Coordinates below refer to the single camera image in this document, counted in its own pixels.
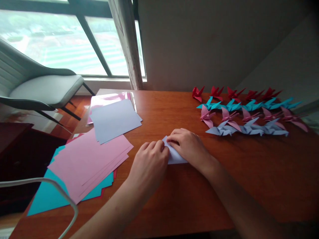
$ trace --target chair leg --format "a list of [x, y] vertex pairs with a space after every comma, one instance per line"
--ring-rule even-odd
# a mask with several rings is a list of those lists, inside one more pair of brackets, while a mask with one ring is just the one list
[[76, 106], [73, 104], [73, 102], [72, 102], [72, 101], [69, 101], [69, 103], [70, 103], [71, 105], [73, 105], [73, 106], [76, 108]]
[[95, 96], [95, 94], [94, 94], [93, 91], [87, 86], [87, 84], [83, 83], [83, 86], [88, 90], [88, 92], [91, 93], [91, 95]]
[[57, 123], [57, 124], [63, 126], [63, 124], [61, 124], [61, 123], [60, 123], [59, 121], [57, 121], [55, 118], [53, 118], [53, 117], [49, 116], [48, 114], [44, 113], [43, 111], [35, 111], [35, 112], [41, 114], [42, 116], [46, 117], [46, 118], [49, 119], [49, 120], [52, 120], [53, 122], [55, 122], [55, 123]]
[[72, 111], [68, 110], [65, 107], [62, 107], [61, 110], [64, 110], [65, 112], [67, 112], [69, 115], [71, 115], [72, 117], [76, 118], [78, 121], [81, 120], [81, 118], [79, 116], [77, 116], [76, 114], [74, 114]]

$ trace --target forearm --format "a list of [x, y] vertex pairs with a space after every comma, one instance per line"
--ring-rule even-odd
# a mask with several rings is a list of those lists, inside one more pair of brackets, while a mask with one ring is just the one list
[[209, 170], [204, 172], [222, 204], [233, 220], [239, 234], [245, 239], [286, 238], [275, 220], [212, 159]]
[[148, 197], [125, 181], [109, 201], [71, 239], [115, 238], [143, 208]]

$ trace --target window frame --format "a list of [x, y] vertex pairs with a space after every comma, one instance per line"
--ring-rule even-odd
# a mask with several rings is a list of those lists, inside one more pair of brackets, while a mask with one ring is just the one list
[[[137, 0], [133, 0], [134, 20], [139, 22]], [[21, 11], [21, 12], [39, 12], [51, 14], [63, 14], [76, 16], [87, 38], [89, 39], [98, 59], [100, 60], [106, 75], [82, 75], [90, 78], [127, 78], [129, 76], [113, 75], [106, 60], [94, 38], [94, 35], [85, 19], [85, 17], [99, 17], [113, 19], [109, 3], [107, 1], [96, 0], [68, 0], [68, 2], [41, 2], [32, 0], [5, 0], [0, 1], [1, 10]]]

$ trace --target white cable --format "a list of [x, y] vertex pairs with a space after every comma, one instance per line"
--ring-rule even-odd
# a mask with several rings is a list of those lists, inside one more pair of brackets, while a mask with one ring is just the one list
[[59, 239], [62, 239], [65, 234], [69, 231], [71, 226], [74, 224], [76, 217], [78, 215], [78, 209], [76, 204], [73, 202], [73, 200], [65, 193], [65, 191], [61, 188], [61, 186], [54, 180], [48, 179], [48, 178], [32, 178], [32, 179], [23, 179], [23, 180], [17, 180], [17, 181], [8, 181], [8, 182], [0, 182], [0, 188], [5, 188], [5, 187], [12, 187], [12, 186], [17, 186], [17, 185], [23, 185], [23, 184], [28, 184], [28, 183], [35, 183], [35, 182], [46, 182], [46, 183], [51, 183], [58, 191], [59, 193], [71, 204], [74, 210], [74, 217], [68, 227], [65, 229], [65, 231], [61, 234]]
[[38, 115], [33, 115], [33, 114], [27, 114], [27, 113], [25, 113], [25, 114], [23, 114], [23, 115], [32, 115], [32, 116], [37, 116], [37, 117], [41, 117], [41, 118], [44, 118], [44, 119], [47, 119], [47, 120], [50, 120], [50, 119], [48, 119], [48, 118], [45, 118], [45, 117], [43, 117], [43, 116], [38, 116]]

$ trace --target chair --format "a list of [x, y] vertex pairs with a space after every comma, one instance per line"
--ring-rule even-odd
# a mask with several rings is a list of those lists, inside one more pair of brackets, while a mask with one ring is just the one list
[[58, 124], [43, 111], [62, 109], [81, 120], [65, 106], [74, 105], [70, 99], [82, 85], [95, 96], [82, 76], [69, 69], [45, 67], [0, 39], [0, 103], [34, 110]]

